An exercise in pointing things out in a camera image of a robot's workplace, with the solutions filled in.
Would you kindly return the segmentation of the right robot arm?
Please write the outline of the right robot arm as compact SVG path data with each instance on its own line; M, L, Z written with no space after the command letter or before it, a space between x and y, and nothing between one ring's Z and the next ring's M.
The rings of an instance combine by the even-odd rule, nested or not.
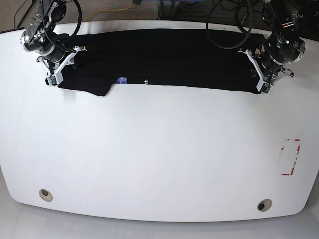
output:
M40 62L46 70L46 81L50 86L63 82L62 70L74 64L74 58L79 52L86 51L85 46L68 48L66 44L78 33L82 21L82 9L77 0L74 1L78 11L78 20L74 32L69 35L56 34L54 29L66 14L65 0L41 0L39 7L23 32L20 43L27 52L36 52Z

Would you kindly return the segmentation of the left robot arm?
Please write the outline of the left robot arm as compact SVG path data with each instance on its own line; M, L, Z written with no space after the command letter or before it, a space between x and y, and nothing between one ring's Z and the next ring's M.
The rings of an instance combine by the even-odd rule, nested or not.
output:
M280 79L280 72L294 76L294 72L285 65L300 61L306 46L282 0L264 0L261 16L272 28L272 33L261 41L254 52L249 49L240 52L247 55L259 77L256 89L268 94Z

